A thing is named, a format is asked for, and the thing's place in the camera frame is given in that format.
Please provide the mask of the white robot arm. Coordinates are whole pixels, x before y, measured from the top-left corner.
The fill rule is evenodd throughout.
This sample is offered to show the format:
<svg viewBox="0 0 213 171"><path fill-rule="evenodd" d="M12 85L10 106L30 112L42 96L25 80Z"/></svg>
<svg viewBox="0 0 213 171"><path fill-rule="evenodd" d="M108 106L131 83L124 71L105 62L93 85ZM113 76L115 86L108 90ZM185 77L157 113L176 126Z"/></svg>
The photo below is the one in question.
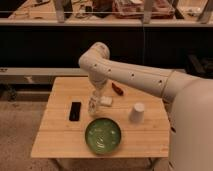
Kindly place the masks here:
<svg viewBox="0 0 213 171"><path fill-rule="evenodd" d="M82 54L79 66L98 89L111 79L169 104L168 171L213 171L213 79L112 61L102 42Z"/></svg>

